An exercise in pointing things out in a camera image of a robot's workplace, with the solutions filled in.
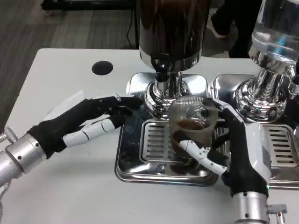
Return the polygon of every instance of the brown liquid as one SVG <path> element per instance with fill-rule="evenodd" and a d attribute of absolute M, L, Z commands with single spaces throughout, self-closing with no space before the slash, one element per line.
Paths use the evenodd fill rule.
<path fill-rule="evenodd" d="M 202 48 L 211 0 L 139 0 L 140 47 L 148 55 L 168 54 L 172 61 Z"/>
<path fill-rule="evenodd" d="M 201 130 L 205 127 L 203 123 L 191 119 L 180 120 L 178 122 L 178 125 L 187 130 L 194 130 L 194 131 Z M 191 157 L 187 152 L 185 152 L 179 147 L 179 143 L 177 143 L 173 138 L 171 138 L 171 146 L 177 155 L 182 157 L 188 157 L 188 158 Z"/>

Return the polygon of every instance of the person's leg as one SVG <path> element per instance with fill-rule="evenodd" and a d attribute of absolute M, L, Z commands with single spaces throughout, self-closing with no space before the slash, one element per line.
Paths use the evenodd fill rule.
<path fill-rule="evenodd" d="M 217 12 L 211 16 L 211 21 L 215 31 L 220 35 L 229 34 L 230 25 L 233 22 L 233 3 L 234 0 L 225 0 Z"/>
<path fill-rule="evenodd" d="M 238 39 L 229 51 L 230 58 L 249 58 L 251 35 L 262 0 L 235 1 L 234 21 L 238 28 Z"/>

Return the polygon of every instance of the clear glass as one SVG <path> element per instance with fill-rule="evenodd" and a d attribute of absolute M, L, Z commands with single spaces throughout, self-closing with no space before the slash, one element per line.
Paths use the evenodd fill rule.
<path fill-rule="evenodd" d="M 211 136 L 215 128 L 218 111 L 212 103 L 203 103 L 203 98 L 180 97 L 168 109 L 171 145 L 177 155 L 189 158 L 190 155 L 179 148 L 173 135 L 180 131 L 204 147 L 211 146 Z"/>
<path fill-rule="evenodd" d="M 263 0 L 253 44 L 269 58 L 295 65 L 299 58 L 299 2 Z"/>

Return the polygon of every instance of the metal grate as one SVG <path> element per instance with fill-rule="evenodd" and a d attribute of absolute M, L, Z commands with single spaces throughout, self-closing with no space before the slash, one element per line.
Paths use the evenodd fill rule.
<path fill-rule="evenodd" d="M 283 125 L 264 125 L 264 127 L 267 130 L 271 167 L 298 166 L 298 155 L 291 139 L 291 131 Z"/>
<path fill-rule="evenodd" d="M 167 164 L 183 163 L 172 149 L 167 121 L 146 121 L 143 124 L 143 133 L 142 160 Z"/>

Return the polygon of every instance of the gray carpet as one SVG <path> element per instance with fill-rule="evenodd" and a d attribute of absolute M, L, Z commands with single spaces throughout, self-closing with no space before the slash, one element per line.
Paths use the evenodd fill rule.
<path fill-rule="evenodd" d="M 214 0 L 219 6 L 222 0 Z M 4 126 L 40 48 L 121 49 L 128 45 L 130 11 L 56 12 L 46 16 L 41 0 L 0 0 L 0 128 Z M 132 43 L 134 24 L 129 33 Z M 204 56 L 229 50 L 235 38 L 206 32 Z"/>

